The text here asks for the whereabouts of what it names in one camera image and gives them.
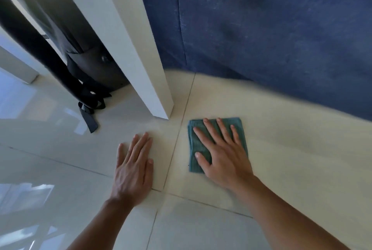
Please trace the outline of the person's right hand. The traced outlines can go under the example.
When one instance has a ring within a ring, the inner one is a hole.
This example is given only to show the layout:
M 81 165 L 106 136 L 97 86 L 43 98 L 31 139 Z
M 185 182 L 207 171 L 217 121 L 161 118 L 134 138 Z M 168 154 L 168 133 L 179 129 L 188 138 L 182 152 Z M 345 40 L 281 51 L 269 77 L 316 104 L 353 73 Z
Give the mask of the person's right hand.
M 249 194 L 255 176 L 243 147 L 234 143 L 221 118 L 217 118 L 217 125 L 226 146 L 218 146 L 195 127 L 193 130 L 202 144 L 209 150 L 212 157 L 211 175 L 206 175 L 217 185 L 230 190 L 236 195 Z

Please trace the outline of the person's left hand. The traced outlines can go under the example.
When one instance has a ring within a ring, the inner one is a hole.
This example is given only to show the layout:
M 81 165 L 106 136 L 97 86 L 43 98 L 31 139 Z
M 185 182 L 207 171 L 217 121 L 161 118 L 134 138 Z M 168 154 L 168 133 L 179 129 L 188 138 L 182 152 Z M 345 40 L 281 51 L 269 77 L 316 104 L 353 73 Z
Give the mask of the person's left hand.
M 123 164 L 114 173 L 114 183 L 110 198 L 129 197 L 135 206 L 139 205 L 151 190 L 146 187 L 146 162 L 149 159 L 153 138 L 148 136 L 137 160 L 134 160 L 134 146 L 142 136 L 134 135 Z

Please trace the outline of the green cleaning cloth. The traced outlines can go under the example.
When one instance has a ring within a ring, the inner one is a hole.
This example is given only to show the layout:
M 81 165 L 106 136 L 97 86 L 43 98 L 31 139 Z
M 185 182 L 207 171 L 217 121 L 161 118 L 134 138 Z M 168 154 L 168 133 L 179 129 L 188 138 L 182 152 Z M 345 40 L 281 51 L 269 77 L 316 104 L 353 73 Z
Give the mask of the green cleaning cloth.
M 233 134 L 231 131 L 231 125 L 235 127 L 238 133 L 239 139 L 241 141 L 241 144 L 245 150 L 245 153 L 248 155 L 248 148 L 247 148 L 244 128 L 243 128 L 241 119 L 239 117 L 230 117 L 230 118 L 222 118 L 222 121 L 231 138 L 233 138 Z M 198 164 L 197 159 L 195 158 L 195 153 L 200 152 L 210 164 L 212 163 L 212 157 L 211 157 L 209 150 L 202 144 L 198 136 L 195 134 L 193 130 L 195 127 L 199 128 L 203 132 L 203 134 L 206 137 L 208 137 L 211 141 L 213 141 L 213 138 L 208 132 L 207 128 L 205 127 L 202 119 L 189 120 L 188 122 L 189 172 L 203 174 L 204 171 L 202 167 Z

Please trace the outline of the person's left forearm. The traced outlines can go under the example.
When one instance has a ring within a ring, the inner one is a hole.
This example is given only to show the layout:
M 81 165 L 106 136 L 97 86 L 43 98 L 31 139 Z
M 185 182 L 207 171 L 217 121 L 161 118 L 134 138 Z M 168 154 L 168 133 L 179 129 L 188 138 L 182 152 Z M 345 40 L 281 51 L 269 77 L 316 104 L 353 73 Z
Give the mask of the person's left forearm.
M 113 250 L 118 234 L 134 206 L 129 197 L 106 200 L 66 250 Z

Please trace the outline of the person's right forearm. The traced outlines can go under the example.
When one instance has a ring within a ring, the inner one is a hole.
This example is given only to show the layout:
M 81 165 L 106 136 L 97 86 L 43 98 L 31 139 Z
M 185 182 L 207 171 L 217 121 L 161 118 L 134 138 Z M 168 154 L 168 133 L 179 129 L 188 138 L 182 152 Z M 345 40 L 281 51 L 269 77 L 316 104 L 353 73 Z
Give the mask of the person's right forearm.
M 234 178 L 230 190 L 248 207 L 273 250 L 350 250 L 256 176 Z

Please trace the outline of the white table leg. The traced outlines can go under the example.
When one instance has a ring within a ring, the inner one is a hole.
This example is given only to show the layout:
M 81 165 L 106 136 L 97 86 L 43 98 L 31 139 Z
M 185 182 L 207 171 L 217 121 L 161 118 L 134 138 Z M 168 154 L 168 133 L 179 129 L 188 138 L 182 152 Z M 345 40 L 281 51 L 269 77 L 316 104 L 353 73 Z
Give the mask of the white table leg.
M 174 102 L 143 0 L 73 0 L 155 117 L 169 119 Z

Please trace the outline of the blue fabric sofa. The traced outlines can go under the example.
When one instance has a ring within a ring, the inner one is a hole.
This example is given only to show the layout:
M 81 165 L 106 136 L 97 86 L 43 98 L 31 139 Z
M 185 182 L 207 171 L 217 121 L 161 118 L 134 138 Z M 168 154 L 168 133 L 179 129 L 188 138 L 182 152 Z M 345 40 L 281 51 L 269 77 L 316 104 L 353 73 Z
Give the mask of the blue fabric sofa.
M 372 0 L 143 0 L 163 68 L 372 121 Z

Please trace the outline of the black backpack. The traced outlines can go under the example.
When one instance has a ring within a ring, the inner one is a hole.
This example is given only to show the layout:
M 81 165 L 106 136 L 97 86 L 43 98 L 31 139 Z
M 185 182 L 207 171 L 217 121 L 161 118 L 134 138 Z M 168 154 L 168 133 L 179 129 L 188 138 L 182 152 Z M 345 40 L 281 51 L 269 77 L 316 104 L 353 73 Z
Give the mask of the black backpack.
M 104 109 L 104 99 L 128 79 L 73 0 L 22 1 L 67 64 L 11 0 L 0 0 L 0 26 L 78 99 L 81 116 L 95 132 L 95 110 Z

